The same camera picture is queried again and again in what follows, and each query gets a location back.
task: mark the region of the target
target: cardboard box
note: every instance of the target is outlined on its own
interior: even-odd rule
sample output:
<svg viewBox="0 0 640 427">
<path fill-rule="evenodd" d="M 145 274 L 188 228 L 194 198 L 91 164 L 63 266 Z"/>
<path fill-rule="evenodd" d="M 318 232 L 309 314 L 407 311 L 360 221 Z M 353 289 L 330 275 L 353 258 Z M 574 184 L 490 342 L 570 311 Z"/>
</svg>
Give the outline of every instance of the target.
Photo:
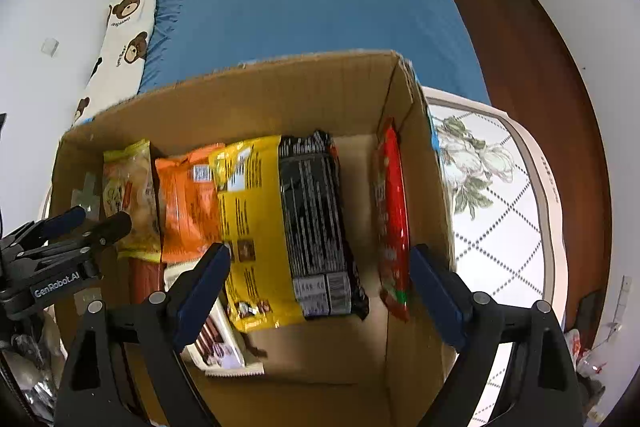
<svg viewBox="0 0 640 427">
<path fill-rule="evenodd" d="M 204 377 L 190 369 L 223 425 L 371 425 L 413 427 L 444 381 L 443 346 L 420 303 L 402 323 L 378 295 L 378 248 L 369 171 L 388 117 L 399 131 L 411 244 L 427 243 L 450 259 L 450 221 L 427 106 L 411 66 L 394 52 L 307 55 L 245 65 L 166 87 L 100 113 L 65 134 L 53 172 L 51 215 L 68 209 L 85 174 L 102 178 L 102 152 L 149 139 L 158 155 L 214 143 L 320 128 L 340 157 L 347 240 L 370 313 L 327 317 L 249 334 L 264 351 L 264 377 Z M 103 254 L 100 282 L 109 307 L 127 302 L 126 263 Z M 56 305 L 63 340 L 74 336 L 73 299 Z M 151 418 L 164 416 L 135 347 L 130 365 Z"/>
</svg>

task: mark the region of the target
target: orange snack bag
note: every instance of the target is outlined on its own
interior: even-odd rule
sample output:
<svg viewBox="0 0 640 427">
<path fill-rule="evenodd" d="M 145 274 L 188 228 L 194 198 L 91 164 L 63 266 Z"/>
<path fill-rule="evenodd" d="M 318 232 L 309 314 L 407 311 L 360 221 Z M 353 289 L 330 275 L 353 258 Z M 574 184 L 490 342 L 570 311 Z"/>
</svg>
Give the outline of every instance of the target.
<svg viewBox="0 0 640 427">
<path fill-rule="evenodd" d="M 209 154 L 222 144 L 196 149 L 184 156 L 158 158 L 161 214 L 164 218 L 163 263 L 199 259 L 220 242 L 220 211 Z"/>
</svg>

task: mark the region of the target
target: yellow snack bag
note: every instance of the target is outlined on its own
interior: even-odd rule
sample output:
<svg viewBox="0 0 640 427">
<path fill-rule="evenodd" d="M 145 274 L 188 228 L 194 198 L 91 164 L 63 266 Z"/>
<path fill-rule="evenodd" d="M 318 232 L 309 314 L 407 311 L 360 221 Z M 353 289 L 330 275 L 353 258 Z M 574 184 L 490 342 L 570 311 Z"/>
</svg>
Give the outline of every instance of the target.
<svg viewBox="0 0 640 427">
<path fill-rule="evenodd" d="M 210 154 L 209 165 L 231 252 L 228 315 L 238 330 L 323 315 L 366 317 L 369 300 L 344 237 L 328 134 L 244 140 Z"/>
<path fill-rule="evenodd" d="M 116 243 L 118 257 L 160 263 L 158 211 L 148 140 L 140 140 L 122 151 L 104 152 L 102 204 L 107 217 L 124 210 L 131 218 L 131 232 Z"/>
</svg>

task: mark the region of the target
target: red snack bag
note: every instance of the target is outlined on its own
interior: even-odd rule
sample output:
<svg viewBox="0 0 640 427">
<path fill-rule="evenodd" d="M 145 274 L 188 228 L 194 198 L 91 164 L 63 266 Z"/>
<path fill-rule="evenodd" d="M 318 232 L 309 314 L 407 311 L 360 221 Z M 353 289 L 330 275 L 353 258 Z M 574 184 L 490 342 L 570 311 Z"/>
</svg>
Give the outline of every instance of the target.
<svg viewBox="0 0 640 427">
<path fill-rule="evenodd" d="M 404 202 L 404 184 L 398 135 L 389 120 L 374 152 L 374 199 L 377 208 L 380 259 L 380 297 L 391 314 L 409 320 L 409 223 Z"/>
<path fill-rule="evenodd" d="M 164 289 L 164 265 L 129 257 L 129 301 L 140 304 L 153 292 Z"/>
</svg>

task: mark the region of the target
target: screw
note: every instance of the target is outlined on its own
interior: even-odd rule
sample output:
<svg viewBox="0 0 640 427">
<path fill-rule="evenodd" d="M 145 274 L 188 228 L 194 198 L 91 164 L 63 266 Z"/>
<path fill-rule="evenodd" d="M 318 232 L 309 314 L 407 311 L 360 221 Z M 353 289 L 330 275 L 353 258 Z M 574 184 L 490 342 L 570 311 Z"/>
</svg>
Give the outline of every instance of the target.
<svg viewBox="0 0 640 427">
<path fill-rule="evenodd" d="M 166 299 L 166 294 L 164 292 L 153 292 L 149 295 L 149 302 L 151 304 L 160 304 L 164 302 Z"/>
<path fill-rule="evenodd" d="M 536 302 L 536 308 L 538 308 L 538 311 L 542 313 L 548 313 L 551 311 L 551 304 L 546 301 L 538 301 Z"/>
<path fill-rule="evenodd" d="M 89 313 L 97 313 L 102 309 L 102 301 L 92 301 L 86 307 Z"/>
<path fill-rule="evenodd" d="M 476 292 L 474 293 L 474 301 L 482 305 L 489 304 L 491 297 L 484 292 Z"/>
</svg>

